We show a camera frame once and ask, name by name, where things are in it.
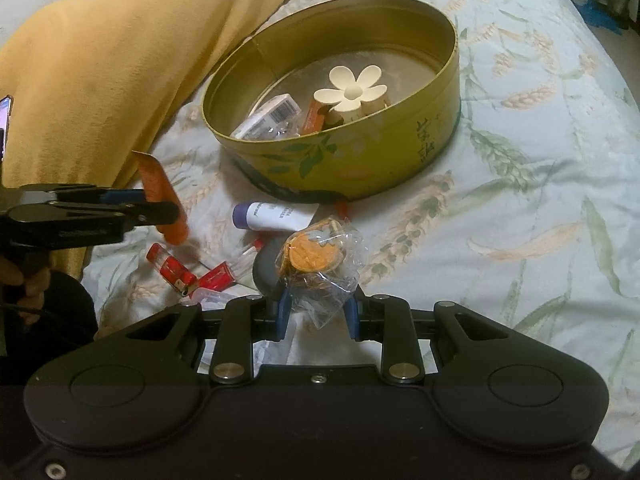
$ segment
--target purple cap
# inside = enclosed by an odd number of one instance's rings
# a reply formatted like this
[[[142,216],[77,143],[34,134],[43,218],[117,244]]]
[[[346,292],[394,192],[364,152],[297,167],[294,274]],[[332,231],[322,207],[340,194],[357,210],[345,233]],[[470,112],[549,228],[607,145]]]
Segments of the purple cap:
[[[252,202],[242,202],[234,207],[231,219],[238,229],[248,229],[249,224],[246,222],[246,214],[249,212],[249,206]]]

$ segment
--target black cable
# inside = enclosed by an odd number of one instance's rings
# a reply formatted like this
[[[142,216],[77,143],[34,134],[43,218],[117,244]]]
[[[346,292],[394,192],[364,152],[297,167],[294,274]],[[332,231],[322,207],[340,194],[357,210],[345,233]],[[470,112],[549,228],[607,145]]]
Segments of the black cable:
[[[0,308],[4,308],[5,310],[11,310],[13,312],[25,312],[26,314],[35,314],[36,316],[47,317],[55,322],[60,322],[61,319],[48,312],[47,310],[42,310],[40,308],[31,308],[30,306],[20,306],[13,303],[5,303],[4,301],[0,303]]]
[[[57,325],[57,327],[60,330],[63,330],[64,332],[67,332],[67,330],[65,330],[65,322],[64,319],[61,318],[60,316],[57,316],[56,314],[49,312],[48,310],[41,310],[39,308],[31,308],[28,306],[20,306],[20,305],[16,305],[13,303],[5,303],[2,302],[0,303],[0,309],[3,310],[8,310],[10,312],[25,312],[27,314],[35,314],[36,316],[42,316],[50,321],[52,321],[55,325]],[[76,332],[79,332],[81,336],[84,336],[85,338],[89,337],[89,333],[87,332],[87,330],[85,330],[84,328],[80,327],[80,326],[75,326],[73,327],[74,330],[76,330]],[[67,335],[65,335],[65,333],[58,331],[57,335],[60,339],[62,339],[63,341],[65,341],[69,346],[72,346],[76,349],[84,346],[86,343],[79,343],[77,341],[74,341],[73,337],[69,338]]]

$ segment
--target plastic bag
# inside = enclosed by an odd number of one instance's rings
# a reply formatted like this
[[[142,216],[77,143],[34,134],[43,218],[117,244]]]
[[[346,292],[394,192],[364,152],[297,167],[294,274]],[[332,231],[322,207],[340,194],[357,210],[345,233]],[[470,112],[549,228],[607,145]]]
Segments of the plastic bag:
[[[295,119],[302,113],[289,94],[268,100],[229,137],[240,140],[281,140],[299,137]]]
[[[325,326],[354,293],[367,259],[362,235],[348,222],[329,217],[292,234],[276,259],[292,306]]]

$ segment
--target mattress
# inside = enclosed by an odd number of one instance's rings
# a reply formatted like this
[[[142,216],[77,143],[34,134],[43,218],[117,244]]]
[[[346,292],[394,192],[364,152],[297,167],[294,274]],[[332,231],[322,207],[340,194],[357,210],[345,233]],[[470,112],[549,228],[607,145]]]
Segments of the mattress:
[[[323,1],[288,0],[268,24]],[[594,444],[629,466],[640,459],[638,107],[569,0],[422,1],[458,29],[462,117],[429,168],[353,203],[369,246],[360,282],[412,308],[456,301],[593,366],[610,391]],[[233,206],[269,199],[204,125],[205,84],[152,150],[189,216],[190,244],[175,254],[196,273],[205,270],[198,256],[221,262],[247,242]],[[154,228],[139,228],[94,249],[82,282],[102,325],[125,326],[177,301],[145,261],[156,241]],[[212,342],[203,370],[211,350]],[[379,360],[380,345],[348,339],[341,317],[316,331],[295,314],[286,340],[255,345],[257,367]]]

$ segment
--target black cloth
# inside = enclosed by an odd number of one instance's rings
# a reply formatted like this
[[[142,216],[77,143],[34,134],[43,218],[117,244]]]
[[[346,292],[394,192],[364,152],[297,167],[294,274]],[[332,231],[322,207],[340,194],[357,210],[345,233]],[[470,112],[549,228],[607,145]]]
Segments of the black cloth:
[[[29,378],[49,361],[93,340],[98,325],[94,302],[75,279],[52,271],[44,310],[28,328],[4,311],[7,357],[0,358],[0,461],[12,465],[40,443],[24,411],[22,392]]]

